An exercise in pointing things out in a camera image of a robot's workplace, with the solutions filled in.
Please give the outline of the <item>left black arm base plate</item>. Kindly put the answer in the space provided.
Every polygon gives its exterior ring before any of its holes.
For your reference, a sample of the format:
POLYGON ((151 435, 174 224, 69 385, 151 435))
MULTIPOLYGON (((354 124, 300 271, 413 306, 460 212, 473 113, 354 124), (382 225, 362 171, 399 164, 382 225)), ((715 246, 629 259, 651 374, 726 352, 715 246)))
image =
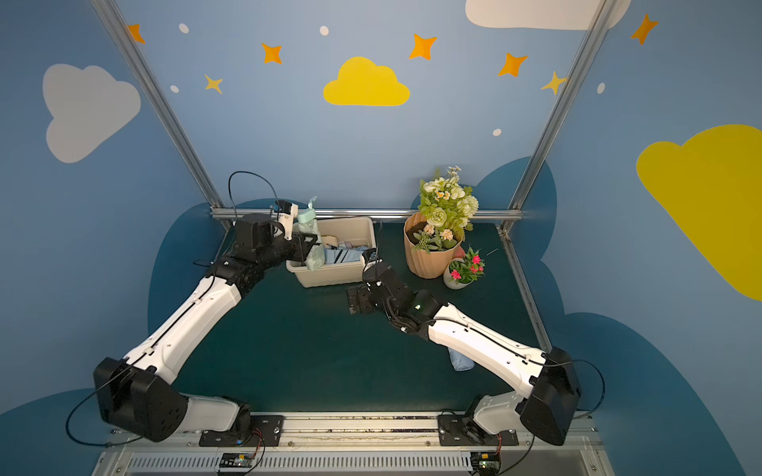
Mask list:
POLYGON ((227 432, 205 430, 200 436, 200 447, 255 447, 259 444, 277 447, 283 434, 285 417, 282 415, 250 415, 248 424, 238 424, 227 432))

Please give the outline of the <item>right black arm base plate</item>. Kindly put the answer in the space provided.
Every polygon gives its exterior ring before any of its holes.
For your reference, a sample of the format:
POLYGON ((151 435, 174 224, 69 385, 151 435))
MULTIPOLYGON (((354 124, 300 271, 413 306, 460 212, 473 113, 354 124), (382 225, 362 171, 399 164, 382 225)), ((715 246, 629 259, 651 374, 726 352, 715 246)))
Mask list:
POLYGON ((440 446, 518 446, 514 430, 489 434, 465 415, 444 413, 437 416, 440 446))

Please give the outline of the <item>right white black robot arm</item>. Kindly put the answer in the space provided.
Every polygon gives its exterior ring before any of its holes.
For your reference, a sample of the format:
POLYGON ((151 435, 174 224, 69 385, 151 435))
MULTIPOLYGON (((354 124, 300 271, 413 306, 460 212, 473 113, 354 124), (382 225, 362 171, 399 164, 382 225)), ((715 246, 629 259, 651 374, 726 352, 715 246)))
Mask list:
POLYGON ((462 431, 471 440, 497 436, 519 422, 543 442, 566 442, 581 383, 573 358, 563 349, 545 352, 505 337, 452 303, 411 290, 382 261, 365 267, 362 284, 347 291, 347 300, 351 313, 384 313, 396 329, 464 355, 511 387, 508 393, 477 399, 466 411, 462 431))

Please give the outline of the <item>pale green umbrella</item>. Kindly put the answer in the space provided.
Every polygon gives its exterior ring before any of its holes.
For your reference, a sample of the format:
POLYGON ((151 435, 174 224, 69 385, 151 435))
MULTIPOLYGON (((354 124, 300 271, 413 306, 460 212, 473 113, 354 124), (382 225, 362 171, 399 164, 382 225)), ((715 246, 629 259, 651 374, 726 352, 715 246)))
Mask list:
POLYGON ((307 256, 303 259, 303 263, 309 271, 317 271, 325 265, 325 247, 323 247, 323 238, 319 232, 318 214, 315 208, 317 199, 316 196, 311 198, 307 207, 300 211, 297 216, 299 232, 305 235, 310 246, 307 256))

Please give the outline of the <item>beige striped umbrella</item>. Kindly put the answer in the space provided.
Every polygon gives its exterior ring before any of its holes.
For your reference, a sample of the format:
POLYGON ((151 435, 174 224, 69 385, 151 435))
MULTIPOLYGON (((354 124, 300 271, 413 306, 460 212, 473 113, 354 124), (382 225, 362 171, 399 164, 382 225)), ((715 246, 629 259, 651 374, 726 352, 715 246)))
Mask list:
POLYGON ((323 236, 321 238, 321 244, 323 244, 323 247, 329 249, 339 248, 339 240, 335 236, 323 236))

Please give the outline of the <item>pale blue umbrella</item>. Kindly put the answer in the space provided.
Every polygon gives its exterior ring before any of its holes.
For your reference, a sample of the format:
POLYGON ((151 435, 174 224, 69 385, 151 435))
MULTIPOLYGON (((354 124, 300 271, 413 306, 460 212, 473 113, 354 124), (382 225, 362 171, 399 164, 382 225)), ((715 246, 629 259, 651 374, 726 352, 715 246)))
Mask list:
POLYGON ((325 263, 327 265, 339 265, 360 262, 366 246, 353 248, 339 247, 335 249, 325 248, 325 263))

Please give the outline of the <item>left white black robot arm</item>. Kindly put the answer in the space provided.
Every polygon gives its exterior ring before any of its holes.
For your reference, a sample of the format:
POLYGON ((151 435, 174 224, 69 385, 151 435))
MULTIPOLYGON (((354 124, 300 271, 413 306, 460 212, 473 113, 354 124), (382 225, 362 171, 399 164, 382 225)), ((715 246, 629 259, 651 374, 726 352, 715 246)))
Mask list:
POLYGON ((213 432, 237 444, 248 442, 254 432, 248 405, 187 396, 173 383, 204 337, 268 270, 305 260, 317 247, 317 234, 297 230, 294 221, 292 214, 239 218, 228 252, 208 267, 177 310, 123 358, 99 363, 93 380, 103 422, 152 442, 179 432, 213 432))

